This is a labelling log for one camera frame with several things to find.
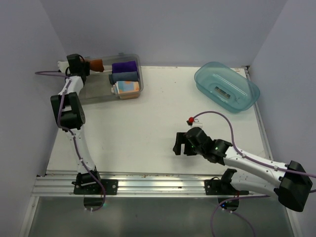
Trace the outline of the brown towel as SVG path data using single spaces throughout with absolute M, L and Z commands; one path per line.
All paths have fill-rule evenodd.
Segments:
M 104 66 L 102 59 L 89 60 L 89 69 L 94 72 L 103 72 Z

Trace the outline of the colourful polka dot towel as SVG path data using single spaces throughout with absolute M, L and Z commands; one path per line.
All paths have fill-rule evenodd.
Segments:
M 111 88 L 112 94 L 120 99 L 134 99 L 140 96 L 139 82 L 117 81 Z

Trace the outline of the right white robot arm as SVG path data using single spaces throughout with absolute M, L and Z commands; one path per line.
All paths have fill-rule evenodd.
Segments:
M 210 163 L 227 166 L 221 178 L 204 181 L 207 195 L 248 195 L 251 192 L 277 198 L 285 207 L 302 212 L 313 183 L 298 162 L 269 161 L 237 152 L 232 143 L 211 139 L 199 127 L 176 134 L 175 155 L 201 155 Z

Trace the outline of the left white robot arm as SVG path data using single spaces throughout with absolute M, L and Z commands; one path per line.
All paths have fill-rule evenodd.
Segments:
M 89 75 L 90 62 L 79 54 L 68 55 L 67 61 L 65 85 L 57 95 L 51 96 L 50 102 L 57 126 L 73 143 L 78 173 L 74 186 L 77 189 L 86 188 L 90 193 L 97 194 L 102 190 L 103 182 L 85 139 L 85 114 L 79 99 L 79 93 Z

